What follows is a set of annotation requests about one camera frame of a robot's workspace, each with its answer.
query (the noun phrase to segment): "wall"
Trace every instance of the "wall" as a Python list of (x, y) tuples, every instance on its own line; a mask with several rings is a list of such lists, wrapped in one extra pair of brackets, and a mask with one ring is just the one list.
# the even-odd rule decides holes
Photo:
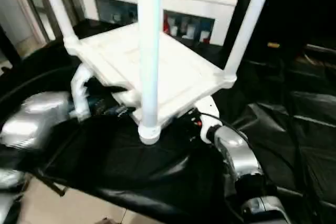
[(33, 35), (17, 0), (0, 0), (0, 24), (14, 45)]

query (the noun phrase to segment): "black cable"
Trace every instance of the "black cable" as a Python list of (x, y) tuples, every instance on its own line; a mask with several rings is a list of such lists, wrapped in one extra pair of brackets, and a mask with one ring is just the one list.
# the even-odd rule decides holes
[(221, 119), (219, 117), (216, 117), (215, 115), (208, 114), (208, 113), (201, 113), (201, 115), (210, 116), (211, 118), (219, 120), (224, 126), (230, 128), (231, 130), (233, 130), (234, 132), (236, 132), (242, 139), (244, 139), (248, 143), (247, 137), (241, 131), (237, 130), (231, 124), (225, 122), (223, 119)]

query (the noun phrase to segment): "black cloth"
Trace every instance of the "black cloth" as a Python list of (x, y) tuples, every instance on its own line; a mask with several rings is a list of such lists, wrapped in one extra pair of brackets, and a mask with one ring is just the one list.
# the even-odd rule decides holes
[[(76, 31), (85, 37), (111, 28), (87, 20)], [(182, 42), (218, 66), (223, 61), (220, 47)], [(294, 223), (334, 223), (335, 73), (281, 57), (257, 58), (246, 56), (234, 87), (213, 95), (221, 117), (249, 137)], [(34, 93), (69, 90), (77, 65), (57, 41), (5, 73), (0, 77), (1, 122)], [(163, 222), (204, 221), (211, 214), (229, 222), (225, 208), (219, 209), (223, 181), (218, 153), (199, 138), (190, 141), (193, 129), (179, 123), (166, 128), (157, 145), (144, 146), (128, 120), (65, 123), (54, 130), (42, 164), (13, 162), (12, 154), (9, 166), (20, 164), (34, 172), (40, 165), (54, 181)], [(67, 140), (67, 147), (48, 163)], [(0, 163), (5, 165), (8, 150), (1, 147)]]

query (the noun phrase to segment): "floor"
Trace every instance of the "floor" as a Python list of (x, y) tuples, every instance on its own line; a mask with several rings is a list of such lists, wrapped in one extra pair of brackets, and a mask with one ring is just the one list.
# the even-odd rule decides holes
[(74, 189), (59, 197), (36, 179), (32, 179), (23, 203), (19, 224), (95, 224), (104, 218), (122, 224), (160, 224)]

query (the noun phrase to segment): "white plastic pipe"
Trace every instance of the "white plastic pipe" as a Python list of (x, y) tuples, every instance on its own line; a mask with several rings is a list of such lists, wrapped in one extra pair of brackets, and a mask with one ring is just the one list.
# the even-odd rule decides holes
[(59, 28), (62, 31), (65, 47), (71, 48), (72, 45), (78, 42), (78, 37), (73, 31), (70, 19), (64, 7), (62, 0), (49, 0), (52, 10), (55, 13)]
[(266, 0), (251, 0), (246, 10), (244, 20), (224, 68), (224, 78), (228, 82), (231, 82), (232, 85), (237, 80), (238, 67), (258, 22), (265, 1)]
[(138, 131), (144, 144), (156, 143), (161, 131), (157, 123), (160, 11), (160, 0), (138, 0), (142, 82), (142, 118)]

